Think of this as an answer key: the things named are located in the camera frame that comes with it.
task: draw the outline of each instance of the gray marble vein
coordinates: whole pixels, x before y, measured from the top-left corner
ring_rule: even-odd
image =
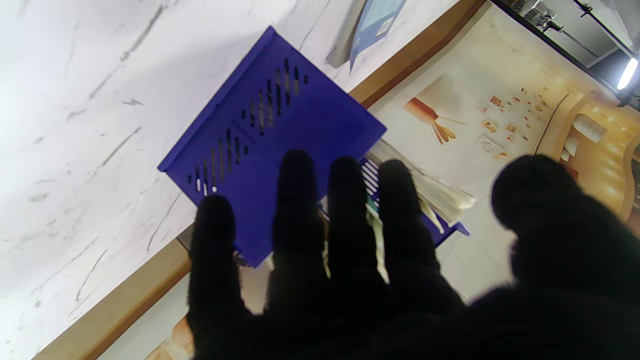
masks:
[[[126,50],[124,52],[124,54],[120,58],[120,61],[125,61],[126,59],[128,59],[129,55],[135,52],[135,50],[138,49],[138,47],[142,44],[142,42],[145,41],[145,39],[147,38],[147,35],[149,35],[149,33],[151,32],[151,29],[154,27],[154,24],[156,23],[158,18],[160,18],[160,15],[162,15],[163,11],[164,11],[164,6],[163,5],[159,6],[155,14],[149,20],[149,24],[147,25],[147,27],[140,33],[140,35],[138,35],[138,38],[133,43],[133,45],[129,48],[129,50]]]
[[[82,285],[80,285],[80,288],[78,289],[78,292],[76,294],[76,301],[80,301],[80,293],[82,292],[82,289],[86,285],[86,281],[89,279],[89,276],[91,276],[96,266],[98,266],[98,263],[100,263],[100,260],[102,260],[102,257],[107,253],[107,251],[109,251],[109,249],[104,249],[102,254],[100,254],[100,256],[98,257],[98,260],[96,260],[93,266],[91,267],[91,270],[89,270],[89,274],[86,274],[86,277],[84,278],[84,281],[82,282]]]
[[[173,206],[178,201],[178,199],[180,198],[181,195],[182,195],[182,193],[179,193],[178,196],[175,197],[175,199],[173,200],[171,205],[169,205],[169,208],[167,209],[166,214],[164,214],[164,216],[162,217],[162,220],[160,220],[160,223],[156,227],[156,230],[154,230],[154,233],[151,234],[151,237],[149,238],[149,243],[147,244],[147,251],[149,251],[149,249],[151,249],[151,243],[154,242],[154,237],[156,237],[156,234],[157,234],[158,230],[160,230],[160,227],[162,226],[163,222],[166,220],[166,217],[169,216],[169,213],[171,212],[171,209],[173,209]]]

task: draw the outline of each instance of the food image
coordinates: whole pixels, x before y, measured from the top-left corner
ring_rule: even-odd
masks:
[[[498,130],[498,125],[489,118],[483,120],[482,127],[489,130],[491,134],[494,134]]]
[[[455,139],[456,134],[450,129],[438,124],[438,119],[445,119],[457,124],[466,125],[457,120],[439,116],[432,107],[416,98],[413,98],[408,103],[406,103],[404,109],[408,113],[416,117],[418,120],[424,122],[425,124],[431,125],[431,127],[433,128],[433,132],[436,134],[438,142],[440,142],[440,144],[442,145],[449,142],[449,140]]]
[[[499,107],[499,108],[501,108],[501,107],[503,107],[503,106],[504,106],[504,105],[502,104],[502,100],[498,99],[498,98],[497,98],[497,97],[495,97],[495,96],[493,96],[493,97],[491,98],[491,100],[490,100],[490,101],[491,101],[491,103],[492,103],[492,104],[496,105],[496,106],[497,106],[497,107]]]
[[[480,147],[482,147],[482,150],[487,154],[490,154],[491,156],[493,156],[494,159],[497,159],[500,156],[506,156],[506,152],[502,147],[500,147],[499,145],[497,145],[495,142],[491,141],[491,139],[489,139],[484,135],[480,136],[477,142],[480,144]]]

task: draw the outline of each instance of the wooden edge trim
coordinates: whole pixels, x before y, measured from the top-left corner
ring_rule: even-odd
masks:
[[[189,254],[172,240],[34,360],[97,359],[190,270]]]

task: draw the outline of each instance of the finger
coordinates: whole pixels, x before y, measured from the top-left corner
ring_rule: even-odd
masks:
[[[354,266],[376,269],[376,239],[367,223],[367,192],[360,166],[339,158],[331,166],[328,187],[329,270],[340,276]]]
[[[324,227],[317,212],[317,200],[313,161],[305,151],[287,152],[278,176],[272,234],[275,257],[321,256]]]
[[[339,158],[329,173],[329,270],[336,311],[366,327],[384,322],[388,289],[378,272],[376,238],[367,222],[367,192],[360,166]]]
[[[272,227],[275,269],[269,276],[265,315],[286,318],[326,307],[324,224],[317,200],[313,161],[304,151],[287,152],[278,176]]]
[[[198,207],[191,243],[187,321],[196,348],[212,331],[249,316],[233,258],[236,221],[229,201],[206,197]]]
[[[380,166],[379,175],[387,268],[407,258],[433,264],[435,246],[421,221],[422,212],[409,170],[401,161],[391,160]]]
[[[379,175],[385,266],[394,309],[438,315],[461,309],[460,297],[440,274],[409,170],[399,160],[392,160],[380,166]]]

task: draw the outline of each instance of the blue plastic basket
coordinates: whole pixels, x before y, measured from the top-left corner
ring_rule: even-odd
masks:
[[[361,158],[385,131],[269,27],[158,169],[195,204],[211,193],[224,195],[236,214],[236,247],[257,266],[271,252],[285,152],[311,155],[322,197],[331,162]]]

